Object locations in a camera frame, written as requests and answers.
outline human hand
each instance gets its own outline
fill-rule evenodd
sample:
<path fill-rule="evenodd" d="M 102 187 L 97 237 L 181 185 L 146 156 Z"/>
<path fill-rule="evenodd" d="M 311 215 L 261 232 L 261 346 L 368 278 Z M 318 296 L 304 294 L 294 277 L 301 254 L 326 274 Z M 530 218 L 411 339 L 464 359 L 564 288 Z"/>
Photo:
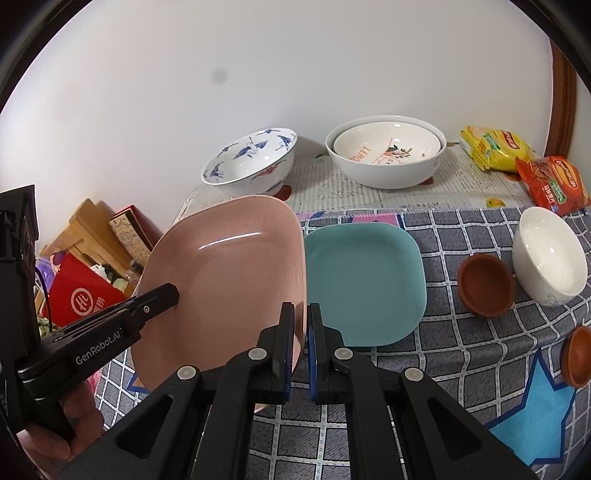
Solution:
<path fill-rule="evenodd" d="M 57 477 L 60 461 L 69 462 L 104 433 L 105 419 L 96 408 L 95 398 L 87 381 L 67 394 L 61 404 L 66 417 L 76 421 L 76 436 L 70 444 L 36 424 L 28 425 L 26 430 L 17 434 L 26 454 L 50 480 Z"/>

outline snack package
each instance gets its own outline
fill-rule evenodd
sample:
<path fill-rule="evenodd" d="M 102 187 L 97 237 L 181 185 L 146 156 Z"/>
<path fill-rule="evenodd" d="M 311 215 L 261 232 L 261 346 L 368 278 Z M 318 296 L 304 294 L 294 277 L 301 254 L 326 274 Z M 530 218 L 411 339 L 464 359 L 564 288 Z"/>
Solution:
<path fill-rule="evenodd" d="M 517 172 L 535 204 L 557 215 L 566 215 L 591 203 L 579 171 L 566 158 L 545 157 L 532 162 L 517 159 Z"/>
<path fill-rule="evenodd" d="M 531 161 L 535 155 L 519 135 L 482 127 L 466 127 L 460 132 L 460 144 L 482 171 L 516 172 L 515 159 Z"/>

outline brown clay bowl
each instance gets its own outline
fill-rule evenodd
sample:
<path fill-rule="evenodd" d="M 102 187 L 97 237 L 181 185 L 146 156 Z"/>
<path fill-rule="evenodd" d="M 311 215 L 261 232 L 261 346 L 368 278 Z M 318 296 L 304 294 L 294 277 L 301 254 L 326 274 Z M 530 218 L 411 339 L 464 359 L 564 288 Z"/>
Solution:
<path fill-rule="evenodd" d="M 480 317 L 507 313 L 515 299 L 515 284 L 509 269 L 488 254 L 476 254 L 462 262 L 457 271 L 457 290 L 468 311 Z"/>
<path fill-rule="evenodd" d="M 568 385 L 583 388 L 591 380 L 591 330 L 575 328 L 562 353 L 562 376 Z"/>

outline yellow snack bag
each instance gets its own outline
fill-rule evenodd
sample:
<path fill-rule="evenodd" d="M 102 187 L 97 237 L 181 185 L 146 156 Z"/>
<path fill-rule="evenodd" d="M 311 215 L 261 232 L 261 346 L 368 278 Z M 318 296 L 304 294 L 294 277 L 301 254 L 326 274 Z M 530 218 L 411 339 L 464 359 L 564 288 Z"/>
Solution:
<path fill-rule="evenodd" d="M 460 133 L 460 145 L 482 171 L 517 172 L 515 159 L 532 161 L 535 154 L 519 135 L 506 130 L 466 127 Z"/>

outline blue star pattern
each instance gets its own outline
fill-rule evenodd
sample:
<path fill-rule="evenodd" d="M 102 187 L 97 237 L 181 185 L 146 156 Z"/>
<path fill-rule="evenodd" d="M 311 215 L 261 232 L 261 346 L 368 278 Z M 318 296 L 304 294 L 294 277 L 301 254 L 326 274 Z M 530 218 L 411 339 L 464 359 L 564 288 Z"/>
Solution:
<path fill-rule="evenodd" d="M 521 404 L 486 426 L 526 465 L 560 463 L 564 456 L 564 425 L 575 393 L 566 383 L 554 385 L 538 350 Z"/>

